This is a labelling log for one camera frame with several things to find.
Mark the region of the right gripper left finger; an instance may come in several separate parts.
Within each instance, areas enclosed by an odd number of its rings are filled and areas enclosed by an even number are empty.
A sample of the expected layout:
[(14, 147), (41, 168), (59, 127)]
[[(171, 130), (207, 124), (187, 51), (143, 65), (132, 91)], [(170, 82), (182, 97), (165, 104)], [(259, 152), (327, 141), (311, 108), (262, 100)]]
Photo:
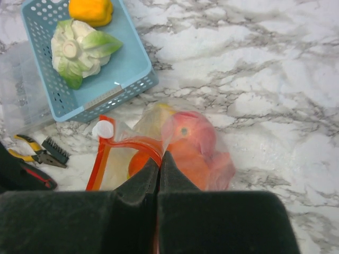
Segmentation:
[(110, 191), (1, 195), (1, 253), (153, 253), (158, 165)]

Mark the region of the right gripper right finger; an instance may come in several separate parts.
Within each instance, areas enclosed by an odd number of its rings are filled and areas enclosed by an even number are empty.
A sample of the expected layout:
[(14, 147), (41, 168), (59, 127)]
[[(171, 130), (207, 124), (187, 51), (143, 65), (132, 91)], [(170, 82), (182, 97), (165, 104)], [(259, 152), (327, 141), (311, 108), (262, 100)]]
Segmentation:
[(164, 155), (157, 196), (160, 253), (299, 253), (287, 210), (267, 191), (199, 190)]

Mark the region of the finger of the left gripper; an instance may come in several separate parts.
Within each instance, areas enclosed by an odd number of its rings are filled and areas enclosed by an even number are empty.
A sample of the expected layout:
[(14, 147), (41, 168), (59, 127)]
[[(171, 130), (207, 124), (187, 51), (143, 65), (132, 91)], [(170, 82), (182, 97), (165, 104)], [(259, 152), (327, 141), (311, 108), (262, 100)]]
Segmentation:
[(11, 156), (1, 143), (1, 192), (52, 191), (44, 187), (19, 165), (19, 159)]

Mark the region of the orange carrot toy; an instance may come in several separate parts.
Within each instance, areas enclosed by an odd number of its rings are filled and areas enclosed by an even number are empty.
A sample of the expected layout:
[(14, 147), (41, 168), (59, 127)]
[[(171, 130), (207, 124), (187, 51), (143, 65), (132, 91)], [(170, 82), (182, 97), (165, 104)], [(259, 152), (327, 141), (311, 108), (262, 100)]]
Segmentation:
[(131, 158), (128, 166), (128, 179), (142, 170), (149, 160), (152, 160), (149, 154), (142, 151), (136, 152)]

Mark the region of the clear zip top bag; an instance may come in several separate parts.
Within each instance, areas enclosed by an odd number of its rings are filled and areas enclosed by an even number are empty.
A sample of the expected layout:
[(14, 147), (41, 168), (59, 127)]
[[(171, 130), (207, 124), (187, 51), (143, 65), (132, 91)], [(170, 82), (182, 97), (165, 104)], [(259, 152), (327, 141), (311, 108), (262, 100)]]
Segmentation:
[[(160, 166), (164, 154), (170, 153), (167, 149), (169, 140), (161, 134), (162, 126), (170, 116), (155, 105), (145, 110), (141, 119), (131, 128), (118, 119), (100, 115), (92, 130), (99, 139), (99, 147), (86, 190), (111, 190), (122, 185), (128, 180), (130, 160), (138, 151), (149, 154), (152, 161)], [(174, 160), (179, 171), (203, 191), (227, 190), (236, 171), (226, 143), (216, 128), (215, 131), (216, 149), (207, 161), (209, 172), (181, 171)]]

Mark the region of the red apple toy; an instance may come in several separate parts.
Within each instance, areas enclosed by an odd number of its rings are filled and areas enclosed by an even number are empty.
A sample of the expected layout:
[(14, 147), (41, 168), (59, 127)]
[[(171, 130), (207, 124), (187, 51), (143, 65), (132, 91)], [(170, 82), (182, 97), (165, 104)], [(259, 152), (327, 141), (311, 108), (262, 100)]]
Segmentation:
[(209, 172), (207, 163), (216, 149), (214, 126), (196, 111), (179, 111), (163, 124), (161, 134), (169, 140), (168, 151), (181, 171)]

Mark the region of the yellow lemon toy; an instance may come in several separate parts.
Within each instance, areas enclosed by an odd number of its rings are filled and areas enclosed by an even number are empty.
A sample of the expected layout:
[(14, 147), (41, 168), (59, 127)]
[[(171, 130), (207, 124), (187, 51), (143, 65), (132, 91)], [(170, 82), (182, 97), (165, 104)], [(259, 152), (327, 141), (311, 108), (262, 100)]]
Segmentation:
[(173, 115), (176, 113), (176, 110), (173, 107), (165, 103), (158, 103), (156, 104), (156, 107), (159, 108), (161, 111), (166, 112), (169, 115)]

